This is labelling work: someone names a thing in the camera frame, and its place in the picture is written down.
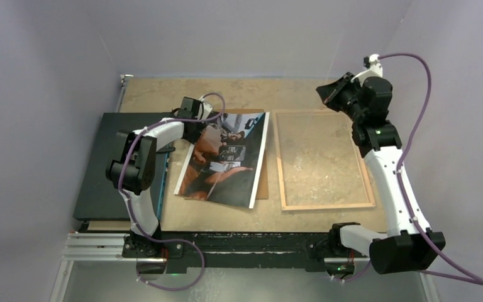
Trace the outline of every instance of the white wall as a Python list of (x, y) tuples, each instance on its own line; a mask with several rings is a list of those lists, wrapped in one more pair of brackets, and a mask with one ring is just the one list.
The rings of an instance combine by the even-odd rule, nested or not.
[(410, 2), (86, 1), (118, 72), (160, 77), (340, 77), (384, 50)]
[(80, 1), (0, 0), (0, 301), (47, 301), (118, 74)]
[[(430, 64), (430, 107), (406, 161), (414, 191), (445, 251), (483, 277), (483, 0), (414, 0), (385, 53), (414, 52)], [(394, 84), (390, 119), (406, 142), (425, 97), (412, 59), (386, 59)], [(432, 269), (454, 273), (442, 260)], [(444, 301), (483, 301), (483, 287), (435, 277)]]

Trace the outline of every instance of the black panel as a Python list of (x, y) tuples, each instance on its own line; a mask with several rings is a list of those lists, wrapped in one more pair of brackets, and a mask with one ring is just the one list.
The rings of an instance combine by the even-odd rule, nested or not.
[[(119, 130), (141, 129), (168, 116), (170, 116), (169, 112), (103, 114), (77, 198), (73, 213), (75, 219), (130, 220), (121, 196), (104, 176), (106, 164), (112, 155), (116, 134)], [(155, 177), (151, 185), (151, 198), (155, 212), (164, 194), (168, 156), (169, 154), (157, 154), (156, 158)]]

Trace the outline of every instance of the black end effector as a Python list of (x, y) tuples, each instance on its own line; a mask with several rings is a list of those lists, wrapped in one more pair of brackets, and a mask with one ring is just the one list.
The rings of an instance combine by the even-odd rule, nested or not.
[[(106, 178), (112, 182), (116, 189), (118, 188), (119, 175), (121, 175), (123, 170), (126, 155), (135, 138), (136, 134), (129, 131), (118, 131), (116, 135), (114, 155), (109, 159), (105, 172)], [(155, 175), (156, 149), (156, 138), (140, 138), (125, 169), (123, 189), (139, 195), (151, 186)]]
[[(203, 116), (199, 116), (199, 109), (203, 109), (204, 111), (202, 101), (185, 96), (177, 111), (176, 118), (187, 120), (201, 119)], [(190, 143), (196, 143), (205, 128), (206, 123), (184, 123), (184, 134), (182, 138)]]
[(386, 120), (392, 98), (392, 85), (381, 77), (368, 77), (361, 86), (347, 72), (334, 83), (316, 88), (323, 104), (343, 111), (353, 121), (352, 136), (362, 157), (371, 150), (402, 143), (394, 125)]
[[(442, 232), (427, 230), (426, 234), (440, 250), (445, 247)], [(421, 234), (403, 233), (369, 245), (371, 264), (379, 274), (422, 271), (432, 264), (437, 255)]]

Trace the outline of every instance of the wooden surface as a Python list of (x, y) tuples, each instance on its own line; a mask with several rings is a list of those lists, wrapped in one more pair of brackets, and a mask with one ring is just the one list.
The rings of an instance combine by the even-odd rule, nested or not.
[[(198, 98), (216, 91), (226, 99), (228, 108), (273, 109), (323, 109), (325, 108), (315, 91), (326, 84), (322, 80), (295, 79), (148, 79), (135, 78), (128, 84), (121, 112), (170, 111), (179, 107), (182, 97)], [(207, 99), (215, 108), (218, 99)], [(184, 199), (173, 194), (182, 163), (189, 144), (179, 140), (170, 159), (164, 211), (163, 230), (209, 230), (209, 231), (256, 231), (256, 232), (327, 232), (333, 223), (356, 221), (365, 227), (386, 231), (384, 210), (377, 191), (376, 207), (370, 209), (318, 210), (314, 212), (290, 213), (281, 210), (276, 152), (273, 130), (270, 126), (266, 144), (269, 199), (257, 200), (254, 209), (232, 208), (206, 201)], [(287, 131), (280, 129), (281, 135)], [(332, 150), (315, 150), (304, 147), (304, 152), (323, 156)], [(298, 173), (307, 178), (310, 171)]]
[(277, 109), (273, 118), (283, 211), (375, 207), (347, 116), (328, 109)]

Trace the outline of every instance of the printed picture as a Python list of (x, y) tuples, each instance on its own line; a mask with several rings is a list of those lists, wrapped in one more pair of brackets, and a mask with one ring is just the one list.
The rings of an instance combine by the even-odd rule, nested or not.
[(190, 147), (175, 194), (253, 208), (268, 113), (224, 113)]

